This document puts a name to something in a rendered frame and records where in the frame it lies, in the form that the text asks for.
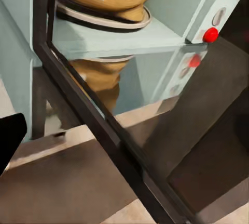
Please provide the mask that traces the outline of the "microwave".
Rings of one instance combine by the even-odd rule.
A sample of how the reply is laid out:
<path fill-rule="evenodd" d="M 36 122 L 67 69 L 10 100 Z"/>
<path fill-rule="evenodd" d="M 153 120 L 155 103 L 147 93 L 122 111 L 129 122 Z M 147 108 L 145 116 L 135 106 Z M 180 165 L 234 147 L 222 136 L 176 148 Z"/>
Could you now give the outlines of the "microwave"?
<path fill-rule="evenodd" d="M 249 0 L 2 0 L 156 224 L 249 224 Z"/>

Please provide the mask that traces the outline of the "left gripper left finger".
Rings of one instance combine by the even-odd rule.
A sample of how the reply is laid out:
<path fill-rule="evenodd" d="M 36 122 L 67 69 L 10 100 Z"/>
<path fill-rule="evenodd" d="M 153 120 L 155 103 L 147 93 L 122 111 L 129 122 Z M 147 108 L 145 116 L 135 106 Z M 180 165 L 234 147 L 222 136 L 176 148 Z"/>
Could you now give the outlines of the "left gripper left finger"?
<path fill-rule="evenodd" d="M 22 113 L 0 118 L 0 175 L 27 133 Z"/>

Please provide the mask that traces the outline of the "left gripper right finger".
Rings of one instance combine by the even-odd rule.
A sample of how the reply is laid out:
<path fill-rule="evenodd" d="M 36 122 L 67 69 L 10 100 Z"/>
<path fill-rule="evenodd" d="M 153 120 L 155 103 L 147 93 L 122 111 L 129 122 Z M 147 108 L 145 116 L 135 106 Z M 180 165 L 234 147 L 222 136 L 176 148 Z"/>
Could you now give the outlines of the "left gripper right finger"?
<path fill-rule="evenodd" d="M 232 131 L 249 155 L 249 115 L 237 113 Z"/>

